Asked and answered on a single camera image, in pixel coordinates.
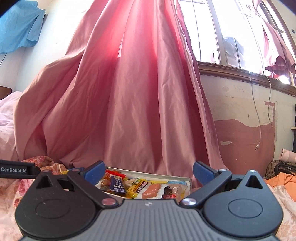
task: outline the ribbed gray panel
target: ribbed gray panel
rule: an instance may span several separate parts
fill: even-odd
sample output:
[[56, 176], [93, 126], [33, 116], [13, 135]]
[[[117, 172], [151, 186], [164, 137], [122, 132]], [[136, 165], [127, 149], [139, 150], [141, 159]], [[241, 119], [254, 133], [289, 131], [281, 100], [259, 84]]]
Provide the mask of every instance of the ribbed gray panel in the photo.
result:
[[[33, 241], [25, 237], [22, 241]], [[196, 210], [184, 209], [174, 200], [125, 200], [103, 210], [84, 233], [66, 241], [234, 241], [208, 227]], [[261, 241], [275, 241], [274, 237]]]

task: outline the box of snacks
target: box of snacks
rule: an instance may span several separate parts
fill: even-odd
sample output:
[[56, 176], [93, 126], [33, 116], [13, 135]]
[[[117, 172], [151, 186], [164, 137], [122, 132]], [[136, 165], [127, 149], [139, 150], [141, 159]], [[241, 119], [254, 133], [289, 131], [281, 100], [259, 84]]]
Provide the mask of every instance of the box of snacks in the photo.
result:
[[105, 176], [96, 187], [114, 197], [119, 203], [123, 199], [175, 199], [180, 202], [191, 193], [192, 183], [188, 177], [107, 167]]

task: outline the metal screw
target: metal screw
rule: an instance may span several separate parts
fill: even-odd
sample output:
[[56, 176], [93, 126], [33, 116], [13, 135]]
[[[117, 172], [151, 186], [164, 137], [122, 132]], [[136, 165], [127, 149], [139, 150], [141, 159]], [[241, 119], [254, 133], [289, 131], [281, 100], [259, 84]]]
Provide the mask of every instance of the metal screw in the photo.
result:
[[114, 198], [104, 198], [102, 204], [104, 206], [114, 206], [117, 204], [117, 201]]
[[184, 198], [181, 202], [185, 206], [194, 206], [197, 203], [197, 201], [191, 197]]

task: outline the blue cloth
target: blue cloth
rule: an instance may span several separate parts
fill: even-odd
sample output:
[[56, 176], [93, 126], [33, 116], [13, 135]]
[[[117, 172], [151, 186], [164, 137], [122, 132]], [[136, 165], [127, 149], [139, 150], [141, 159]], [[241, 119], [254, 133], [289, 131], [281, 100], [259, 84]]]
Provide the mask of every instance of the blue cloth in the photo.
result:
[[36, 1], [20, 0], [0, 18], [0, 54], [38, 42], [45, 10], [37, 5]]

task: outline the curtain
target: curtain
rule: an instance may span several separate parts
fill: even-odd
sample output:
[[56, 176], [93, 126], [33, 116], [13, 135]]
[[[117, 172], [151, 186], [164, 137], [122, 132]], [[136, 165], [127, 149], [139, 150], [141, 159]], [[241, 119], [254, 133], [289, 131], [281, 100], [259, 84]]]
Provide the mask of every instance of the curtain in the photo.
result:
[[196, 160], [225, 167], [174, 0], [95, 0], [65, 57], [21, 96], [14, 126], [20, 160], [185, 177]]
[[296, 74], [295, 60], [286, 46], [285, 42], [277, 32], [277, 30], [265, 19], [263, 19], [257, 11], [258, 5], [262, 0], [252, 0], [252, 9], [260, 18], [262, 24], [263, 42], [259, 43], [262, 48], [264, 58], [264, 67], [266, 70], [278, 77], [288, 75], [290, 72]]

